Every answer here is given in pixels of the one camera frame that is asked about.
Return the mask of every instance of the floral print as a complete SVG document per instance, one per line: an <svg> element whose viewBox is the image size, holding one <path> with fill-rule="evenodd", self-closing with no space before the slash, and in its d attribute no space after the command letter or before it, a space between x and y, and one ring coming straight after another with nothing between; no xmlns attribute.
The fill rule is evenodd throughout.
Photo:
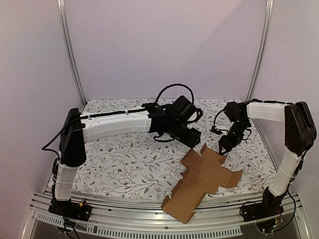
<svg viewBox="0 0 319 239"><path fill-rule="evenodd" d="M84 112L129 109L151 101L153 100L93 100L88 102ZM210 129L217 112L229 101L231 100L195 100L195 105L204 111L199 122L193 124L193 127L202 132L201 143L194 148L197 152L205 142L208 147L218 150L221 136L210 132ZM171 102L172 99L159 101L160 105ZM231 126L224 114L219 115L216 124ZM177 140L169 143L155 142L155 135L156 133L126 133L86 143L87 160L77 171L72 190L92 196L163 200L182 178L185 167L180 160L189 148ZM228 154L223 166L231 170L244 170L238 186L219 187L215 195L206 195L207 197L262 191L276 173L254 126L249 138Z"/></svg>

